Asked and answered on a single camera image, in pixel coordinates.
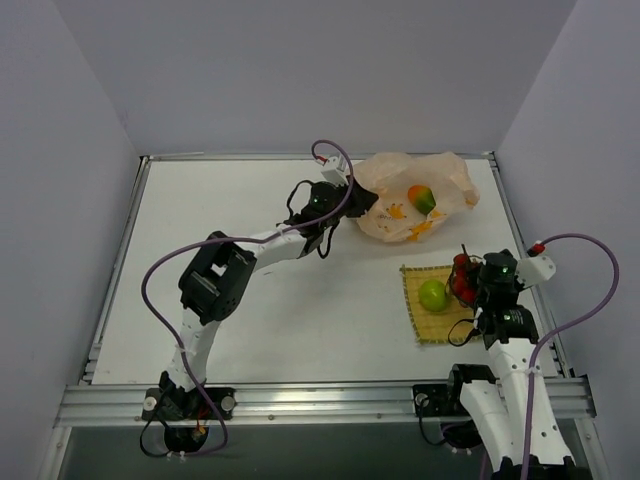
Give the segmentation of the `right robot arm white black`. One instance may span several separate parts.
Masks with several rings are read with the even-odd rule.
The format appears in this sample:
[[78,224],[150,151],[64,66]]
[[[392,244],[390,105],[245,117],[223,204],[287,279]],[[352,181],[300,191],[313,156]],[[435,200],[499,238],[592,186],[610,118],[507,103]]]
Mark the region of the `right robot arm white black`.
[[521,292],[551,279],[554,262],[536,250],[516,259],[508,250],[455,256],[451,293],[473,312],[471,337],[480,337],[488,364],[456,364],[444,388],[455,412],[467,412],[494,479],[589,479],[566,444],[537,359],[540,336]]

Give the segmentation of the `green fake pear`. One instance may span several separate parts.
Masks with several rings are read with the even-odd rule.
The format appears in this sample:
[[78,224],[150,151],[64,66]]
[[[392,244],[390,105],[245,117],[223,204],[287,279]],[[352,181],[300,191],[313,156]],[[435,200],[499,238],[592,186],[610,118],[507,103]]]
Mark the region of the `green fake pear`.
[[439,313],[448,307],[446,286],[437,279],[427,280],[419,287],[418,299],[428,312]]

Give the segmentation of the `red fake fruit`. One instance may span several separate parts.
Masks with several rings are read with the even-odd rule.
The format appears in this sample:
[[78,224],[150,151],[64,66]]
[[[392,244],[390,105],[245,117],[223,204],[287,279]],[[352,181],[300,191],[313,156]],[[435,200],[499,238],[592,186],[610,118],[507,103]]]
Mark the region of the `red fake fruit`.
[[453,257],[447,288],[463,307],[473,308],[475,305],[482,265],[482,258],[470,254],[464,244],[461,245],[461,252]]

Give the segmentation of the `translucent plastic bag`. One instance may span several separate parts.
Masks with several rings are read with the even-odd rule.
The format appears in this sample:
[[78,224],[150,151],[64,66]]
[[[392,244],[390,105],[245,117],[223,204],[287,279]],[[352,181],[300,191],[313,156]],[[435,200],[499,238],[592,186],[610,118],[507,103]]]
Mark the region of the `translucent plastic bag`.
[[452,152],[377,153],[355,165],[355,178],[378,196],[356,224],[385,243],[424,241],[449,217],[474,209],[480,200],[465,160]]

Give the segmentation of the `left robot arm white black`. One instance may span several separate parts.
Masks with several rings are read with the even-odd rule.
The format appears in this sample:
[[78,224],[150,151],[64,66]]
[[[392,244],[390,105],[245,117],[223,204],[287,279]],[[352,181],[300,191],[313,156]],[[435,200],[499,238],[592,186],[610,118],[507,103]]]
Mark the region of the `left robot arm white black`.
[[206,370],[217,330],[239,306],[251,276],[284,260],[303,258],[320,249],[344,217],[357,219],[373,207],[378,195],[358,182],[334,185],[312,182],[308,203],[275,229],[255,236],[256,242],[231,239],[221,231],[208,236],[181,275],[182,345],[161,374],[159,388],[166,408],[179,419],[194,417],[202,405],[197,389]]

